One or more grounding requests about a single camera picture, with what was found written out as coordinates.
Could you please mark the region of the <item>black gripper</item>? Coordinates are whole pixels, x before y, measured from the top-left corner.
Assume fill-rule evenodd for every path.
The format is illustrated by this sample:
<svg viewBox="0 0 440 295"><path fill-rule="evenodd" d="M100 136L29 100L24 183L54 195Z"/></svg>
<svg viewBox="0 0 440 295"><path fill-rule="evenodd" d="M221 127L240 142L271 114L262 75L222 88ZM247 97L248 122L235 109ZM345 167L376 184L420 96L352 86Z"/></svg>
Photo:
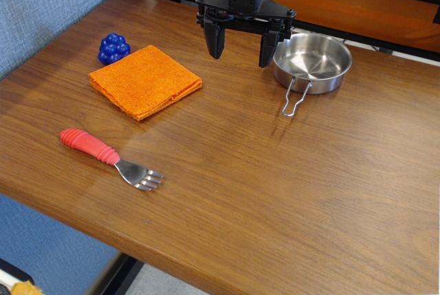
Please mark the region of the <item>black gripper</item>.
<svg viewBox="0 0 440 295"><path fill-rule="evenodd" d="M260 68L270 65L279 41L292 34L296 12L273 0L195 1L199 7L197 22L203 28L209 54L215 59L223 53L226 29L262 34Z"/></svg>

